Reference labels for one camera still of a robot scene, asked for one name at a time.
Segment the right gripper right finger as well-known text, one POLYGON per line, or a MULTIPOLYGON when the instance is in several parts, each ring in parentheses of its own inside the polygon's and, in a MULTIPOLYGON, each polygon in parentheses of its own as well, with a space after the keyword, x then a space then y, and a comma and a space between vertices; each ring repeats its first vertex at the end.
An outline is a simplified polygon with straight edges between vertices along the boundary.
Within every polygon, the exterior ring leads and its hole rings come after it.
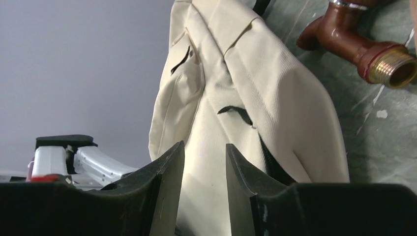
POLYGON ((286 186, 251 164, 226 144, 226 178, 234 236, 292 236, 293 186, 286 186))

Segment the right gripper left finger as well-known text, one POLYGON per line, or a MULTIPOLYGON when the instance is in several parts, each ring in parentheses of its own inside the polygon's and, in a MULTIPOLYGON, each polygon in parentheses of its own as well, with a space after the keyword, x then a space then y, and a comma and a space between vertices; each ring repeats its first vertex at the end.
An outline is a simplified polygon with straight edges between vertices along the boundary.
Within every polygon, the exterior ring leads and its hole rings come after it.
POLYGON ((103 188, 117 203, 103 236, 172 236, 184 168, 184 143, 174 144, 141 169, 103 188))

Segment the cream canvas backpack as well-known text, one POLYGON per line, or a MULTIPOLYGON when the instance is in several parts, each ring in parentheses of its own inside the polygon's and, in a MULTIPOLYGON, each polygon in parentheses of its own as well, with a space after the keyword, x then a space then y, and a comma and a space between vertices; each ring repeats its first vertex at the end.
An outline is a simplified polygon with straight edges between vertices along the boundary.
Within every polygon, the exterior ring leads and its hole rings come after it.
POLYGON ((238 0, 177 0, 149 132, 157 159, 184 141, 184 236, 229 236, 226 144, 281 183, 349 182, 333 102, 238 0))

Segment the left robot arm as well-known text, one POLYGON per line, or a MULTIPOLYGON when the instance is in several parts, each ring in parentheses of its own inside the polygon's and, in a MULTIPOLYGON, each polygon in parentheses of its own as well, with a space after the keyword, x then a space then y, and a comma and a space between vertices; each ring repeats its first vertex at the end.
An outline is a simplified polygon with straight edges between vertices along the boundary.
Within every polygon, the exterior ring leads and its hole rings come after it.
POLYGON ((80 134, 37 137, 28 169, 29 182, 63 177, 83 190, 102 188, 137 171, 103 153, 93 137, 80 134))

